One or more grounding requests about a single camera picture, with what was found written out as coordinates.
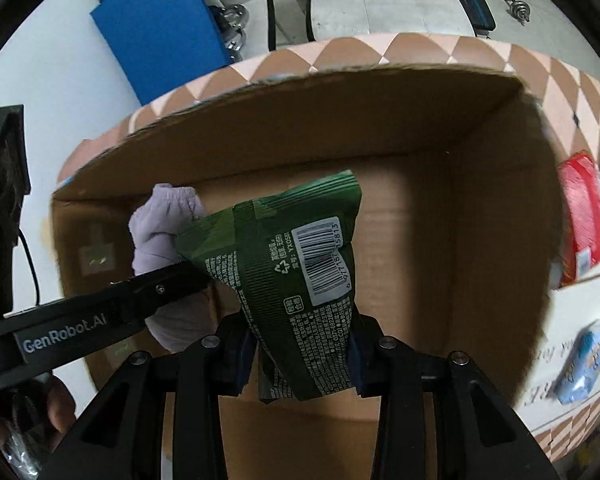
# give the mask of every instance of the cardboard box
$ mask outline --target cardboard box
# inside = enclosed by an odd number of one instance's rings
[[[320,73],[254,84],[150,124],[54,194],[65,294],[132,275],[126,224],[157,182],[196,187],[214,212],[349,168],[363,191],[353,239],[359,310],[419,351],[466,351],[515,402],[541,335],[562,206],[536,104],[503,73]],[[227,290],[219,297],[218,316],[236,309]],[[143,333],[89,356],[96,386],[138,348],[161,352]],[[238,399],[221,399],[229,476],[368,478],[378,409],[351,390],[264,406],[252,381]]]

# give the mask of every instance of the red plastic bag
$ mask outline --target red plastic bag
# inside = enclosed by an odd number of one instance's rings
[[[586,152],[558,168],[568,208],[562,244],[562,285],[573,283],[600,263],[600,175]]]

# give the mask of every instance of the green plastic bag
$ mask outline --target green plastic bag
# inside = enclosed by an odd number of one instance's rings
[[[234,288],[260,347],[260,399],[350,388],[351,238],[362,192],[351,171],[197,219],[176,249]]]

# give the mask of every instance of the black cable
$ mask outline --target black cable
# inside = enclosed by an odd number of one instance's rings
[[[31,257],[31,252],[29,252],[29,246],[27,245],[27,241],[25,240],[24,234],[22,234],[21,229],[18,229],[18,237],[22,242],[24,253],[27,255],[29,269],[31,269],[31,277],[33,278],[33,285],[36,287],[36,306],[40,306],[40,286],[38,285],[38,277],[36,276],[36,269],[33,266],[33,258]]]

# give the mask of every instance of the diamond pattern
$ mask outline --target diamond pattern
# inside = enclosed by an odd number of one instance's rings
[[[581,150],[600,160],[600,82],[573,66],[517,45],[441,34],[373,34],[289,46],[202,76],[135,111],[97,139],[84,140],[59,175],[66,179],[124,137],[205,99],[263,78],[379,64],[460,63],[516,73],[542,105],[558,163]],[[551,460],[577,446],[600,418],[600,393],[534,431]]]

